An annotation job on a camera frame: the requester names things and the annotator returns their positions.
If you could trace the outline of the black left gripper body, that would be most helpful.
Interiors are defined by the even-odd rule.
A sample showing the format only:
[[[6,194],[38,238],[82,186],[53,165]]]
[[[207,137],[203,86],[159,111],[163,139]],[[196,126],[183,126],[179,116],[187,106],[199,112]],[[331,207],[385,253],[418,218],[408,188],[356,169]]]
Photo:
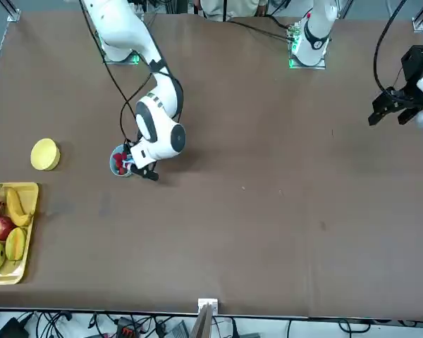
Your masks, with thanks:
[[[405,86],[392,93],[400,106],[423,105],[423,92],[417,82],[423,74],[423,45],[413,45],[401,58]]]

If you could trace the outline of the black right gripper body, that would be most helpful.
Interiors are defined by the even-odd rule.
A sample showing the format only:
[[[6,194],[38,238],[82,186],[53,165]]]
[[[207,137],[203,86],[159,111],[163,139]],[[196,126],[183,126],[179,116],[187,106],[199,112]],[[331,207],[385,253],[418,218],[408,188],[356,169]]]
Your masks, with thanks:
[[[157,162],[154,162],[143,168],[137,168],[134,163],[131,163],[128,165],[128,169],[134,175],[156,182],[159,180],[159,174],[155,171],[156,165]]]

